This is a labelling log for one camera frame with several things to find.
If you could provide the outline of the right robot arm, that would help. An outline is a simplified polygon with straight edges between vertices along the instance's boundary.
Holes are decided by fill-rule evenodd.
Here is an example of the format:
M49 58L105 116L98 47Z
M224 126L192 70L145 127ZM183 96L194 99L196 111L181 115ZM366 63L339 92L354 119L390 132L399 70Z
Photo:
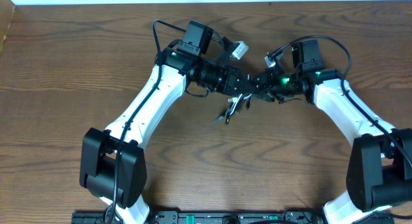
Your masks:
M351 145L346 191L323 205L314 223L359 223L394 219L387 209L411 201L411 129L397 129L374 113L351 89L346 74L327 69L318 36L288 43L294 73L280 64L283 49L265 57L267 70L254 79L266 100L289 102L304 95L326 113Z

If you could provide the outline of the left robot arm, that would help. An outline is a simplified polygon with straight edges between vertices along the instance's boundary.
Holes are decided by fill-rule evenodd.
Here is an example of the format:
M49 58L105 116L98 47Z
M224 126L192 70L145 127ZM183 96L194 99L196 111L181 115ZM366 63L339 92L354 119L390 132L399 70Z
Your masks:
M182 39L161 48L149 80L128 108L102 131L91 128L82 141L80 185L107 203L99 221L145 223L150 208L142 197L147 180L144 152L171 105L187 92L190 83L232 96L218 119L229 121L239 105L250 98L249 79L229 65L247 52L243 41L232 42L217 31L190 21Z

